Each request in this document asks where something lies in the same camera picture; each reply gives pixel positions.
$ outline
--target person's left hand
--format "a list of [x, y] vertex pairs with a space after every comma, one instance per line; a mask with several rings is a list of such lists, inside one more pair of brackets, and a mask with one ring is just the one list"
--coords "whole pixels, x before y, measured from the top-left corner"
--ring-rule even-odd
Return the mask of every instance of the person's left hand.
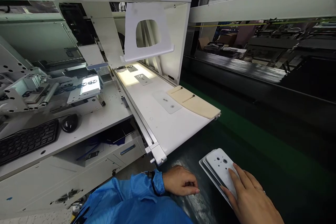
[[162, 174], [164, 188], [166, 191], [186, 196], [199, 193], [197, 180], [194, 174], [182, 166], [176, 165], [168, 172]]

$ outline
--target white machine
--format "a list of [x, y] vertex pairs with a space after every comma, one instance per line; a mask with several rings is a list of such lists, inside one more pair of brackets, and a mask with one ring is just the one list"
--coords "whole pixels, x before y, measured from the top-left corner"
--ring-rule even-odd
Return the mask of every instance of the white machine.
[[[58, 13], [0, 14], [0, 115], [8, 117], [0, 138], [81, 118], [74, 132], [0, 167], [1, 219], [66, 208], [145, 153], [160, 165], [220, 115], [201, 116], [167, 94], [179, 85], [191, 0], [38, 1]], [[77, 160], [88, 138], [127, 119], [136, 130], [125, 144]]]

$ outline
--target blue jacket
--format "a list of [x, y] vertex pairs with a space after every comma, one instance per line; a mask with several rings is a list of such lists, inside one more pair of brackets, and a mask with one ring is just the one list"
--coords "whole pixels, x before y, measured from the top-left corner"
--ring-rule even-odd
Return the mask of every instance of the blue jacket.
[[[165, 193], [162, 173], [155, 170], [156, 192]], [[192, 223], [183, 210], [167, 196], [156, 196], [151, 179], [144, 173], [130, 180], [110, 181], [95, 190], [83, 205], [75, 223]]]

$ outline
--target computer mouse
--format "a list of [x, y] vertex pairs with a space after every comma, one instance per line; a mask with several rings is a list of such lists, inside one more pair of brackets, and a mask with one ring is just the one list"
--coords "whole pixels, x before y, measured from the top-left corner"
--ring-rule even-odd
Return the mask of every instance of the computer mouse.
[[76, 114], [68, 115], [61, 121], [60, 126], [66, 133], [73, 132], [78, 126], [78, 116]]

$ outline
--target computer keyboard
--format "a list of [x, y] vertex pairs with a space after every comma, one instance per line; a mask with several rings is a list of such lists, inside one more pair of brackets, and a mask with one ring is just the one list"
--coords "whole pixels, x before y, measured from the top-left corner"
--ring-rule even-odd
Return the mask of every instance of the computer keyboard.
[[0, 166], [57, 140], [58, 120], [46, 122], [0, 141]]

